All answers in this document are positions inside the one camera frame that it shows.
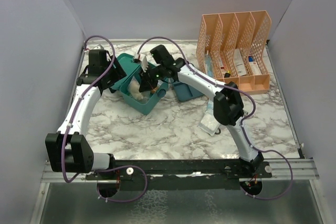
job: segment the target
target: open teal container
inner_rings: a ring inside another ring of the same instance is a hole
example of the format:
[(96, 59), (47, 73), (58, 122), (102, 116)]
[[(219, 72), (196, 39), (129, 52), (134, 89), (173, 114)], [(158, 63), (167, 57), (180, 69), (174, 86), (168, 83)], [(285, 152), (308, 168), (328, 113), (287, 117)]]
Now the open teal container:
[(134, 63), (133, 56), (129, 54), (121, 54), (117, 57), (117, 59), (127, 76), (117, 81), (110, 88), (111, 92), (113, 92), (112, 90), (120, 90), (122, 97), (129, 106), (135, 108), (144, 115), (148, 115), (155, 107), (155, 105), (159, 102), (159, 100), (166, 95), (166, 91), (168, 90), (168, 83), (162, 83), (156, 93), (150, 94), (147, 103), (140, 103), (130, 96), (130, 93), (128, 92), (128, 85), (130, 84), (133, 76), (137, 79), (139, 83), (141, 83), (141, 79), (139, 76), (139, 73), (141, 71), (141, 65), (138, 63)]

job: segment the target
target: purple cable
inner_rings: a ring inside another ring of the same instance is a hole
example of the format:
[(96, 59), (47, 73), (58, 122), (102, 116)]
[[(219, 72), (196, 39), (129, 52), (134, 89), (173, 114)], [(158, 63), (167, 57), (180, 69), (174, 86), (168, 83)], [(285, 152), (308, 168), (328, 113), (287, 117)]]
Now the purple cable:
[[(86, 45), (89, 41), (89, 39), (91, 38), (102, 38), (104, 40), (106, 40), (109, 45), (111, 46), (112, 48), (112, 59), (111, 59), (111, 63), (109, 64), (109, 66), (107, 67), (107, 69), (104, 71), (104, 73), (101, 74), (101, 76), (99, 76), (87, 89), (84, 90), (84, 92), (82, 93), (82, 97), (84, 98), (84, 96), (86, 95), (86, 93), (101, 79), (104, 77), (105, 74), (108, 73), (108, 71), (112, 68), (113, 66), (113, 62), (114, 62), (114, 59), (116, 58), (116, 53), (115, 53), (115, 50), (114, 50), (114, 46), (113, 44), (105, 37), (103, 36), (100, 36), (100, 35), (93, 35), (93, 36), (90, 36), (89, 38), (87, 38), (85, 41), (84, 41), (84, 45), (83, 45), (83, 48), (86, 49)], [(72, 182), (78, 175), (79, 173), (76, 173), (71, 179), (68, 179), (67, 177), (67, 174), (66, 174), (66, 170), (65, 170), (65, 146), (66, 146), (66, 142), (67, 142), (67, 136), (69, 134), (69, 131), (70, 131), (70, 128), (71, 128), (71, 125), (73, 123), (73, 120), (75, 118), (75, 115), (76, 115), (76, 112), (78, 110), (78, 107), (80, 105), (80, 103), (82, 102), (82, 99), (79, 99), (75, 105), (75, 108), (71, 114), (71, 117), (70, 117), (70, 120), (69, 120), (69, 123), (68, 123), (68, 126), (65, 130), (65, 133), (64, 133), (64, 137), (63, 137), (63, 141), (62, 141), (62, 149), (61, 149), (61, 168), (62, 168), (62, 174), (63, 174), (63, 178), (64, 178), (64, 181), (66, 183), (70, 183)]]
[[(195, 75), (201, 77), (202, 79), (206, 80), (208, 83), (210, 83), (210, 84), (212, 84), (212, 85), (216, 85), (216, 83), (215, 83), (214, 81), (212, 81), (212, 80), (206, 78), (205, 76), (199, 74), (198, 71), (194, 71), (194, 69), (189, 65), (189, 62), (187, 61), (187, 58), (186, 58), (186, 56), (184, 55), (182, 49), (181, 49), (181, 48), (179, 47), (179, 45), (178, 45), (175, 41), (173, 41), (172, 39), (169, 39), (169, 38), (166, 38), (166, 37), (162, 37), (162, 36), (157, 36), (157, 37), (149, 38), (149, 39), (145, 40), (145, 41), (142, 43), (142, 45), (139, 47), (139, 49), (138, 49), (138, 53), (137, 53), (138, 55), (140, 54), (140, 51), (141, 51), (142, 47), (143, 47), (148, 41), (150, 41), (150, 40), (152, 40), (152, 39), (165, 39), (165, 40), (168, 40), (168, 41), (170, 41), (171, 43), (173, 43), (173, 44), (178, 48), (178, 50), (180, 51), (180, 53), (182, 54), (182, 57), (183, 57), (183, 59), (184, 59), (184, 61), (185, 61), (185, 64), (186, 64), (187, 67), (190, 69), (190, 71), (192, 71)], [(244, 116), (243, 119), (240, 121), (240, 126), (241, 126), (241, 129), (242, 129), (242, 131), (243, 131), (244, 137), (245, 137), (245, 139), (246, 139), (248, 145), (252, 146), (252, 148), (253, 148), (254, 150), (256, 150), (256, 151), (258, 151), (258, 152), (261, 152), (261, 153), (274, 152), (274, 153), (280, 155), (280, 156), (286, 161), (286, 163), (288, 164), (289, 170), (290, 170), (290, 183), (289, 183), (289, 186), (287, 187), (287, 189), (286, 189), (285, 191), (283, 191), (281, 194), (279, 194), (279, 195), (277, 195), (277, 196), (269, 197), (269, 198), (262, 198), (262, 197), (258, 197), (258, 196), (255, 196), (255, 195), (251, 195), (251, 194), (249, 194), (248, 192), (246, 192), (244, 189), (242, 189), (242, 188), (241, 188), (241, 189), (244, 191), (244, 193), (245, 193), (247, 196), (249, 196), (249, 197), (251, 197), (251, 198), (255, 198), (255, 199), (260, 199), (260, 200), (273, 200), (273, 199), (278, 199), (278, 198), (282, 197), (283, 195), (285, 195), (285, 194), (292, 188), (292, 185), (293, 185), (293, 170), (292, 170), (292, 167), (291, 167), (291, 165), (290, 165), (288, 159), (287, 159), (285, 156), (283, 156), (280, 152), (278, 152), (278, 151), (276, 151), (276, 150), (267, 150), (267, 151), (264, 151), (264, 150), (260, 150), (260, 149), (258, 149), (257, 147), (254, 147), (254, 146), (252, 145), (251, 141), (248, 139), (248, 136), (247, 136), (247, 134), (246, 134), (246, 131), (245, 131), (244, 127), (243, 127), (243, 122), (244, 122), (246, 119), (248, 119), (249, 117), (251, 117), (251, 116), (255, 113), (255, 111), (256, 111), (256, 102), (254, 101), (254, 99), (253, 99), (248, 93), (246, 93), (246, 92), (244, 92), (244, 91), (242, 91), (242, 90), (240, 90), (240, 89), (235, 89), (235, 88), (232, 88), (232, 87), (229, 87), (229, 86), (225, 86), (225, 85), (221, 85), (221, 84), (217, 84), (217, 86), (218, 86), (218, 87), (222, 87), (222, 88), (226, 88), (226, 89), (231, 89), (231, 90), (234, 90), (234, 91), (238, 91), (239, 93), (242, 93), (243, 95), (247, 96), (247, 97), (251, 100), (251, 102), (252, 102), (252, 104), (253, 104), (252, 112), (249, 113), (248, 115)]]
[(143, 188), (143, 191), (138, 195), (136, 196), (135, 198), (133, 199), (126, 199), (126, 200), (119, 200), (119, 199), (111, 199), (111, 198), (104, 198), (100, 195), (100, 192), (99, 192), (99, 187), (97, 185), (97, 193), (99, 195), (98, 198), (102, 198), (104, 199), (105, 201), (111, 201), (111, 202), (117, 202), (117, 203), (129, 203), (129, 202), (133, 202), (133, 201), (136, 201), (137, 199), (141, 198), (146, 190), (147, 190), (147, 184), (148, 184), (148, 180), (147, 180), (147, 176), (146, 176), (146, 173), (143, 169), (141, 169), (140, 167), (138, 166), (135, 166), (135, 165), (124, 165), (124, 166), (120, 166), (120, 167), (116, 167), (116, 168), (113, 168), (113, 169), (107, 169), (107, 170), (98, 170), (97, 172), (100, 172), (100, 173), (109, 173), (109, 172), (114, 172), (115, 170), (120, 170), (120, 169), (125, 169), (125, 168), (129, 168), (129, 167), (132, 167), (132, 168), (135, 168), (135, 169), (138, 169), (139, 171), (141, 171), (141, 173), (143, 174), (144, 178), (145, 178), (145, 186)]

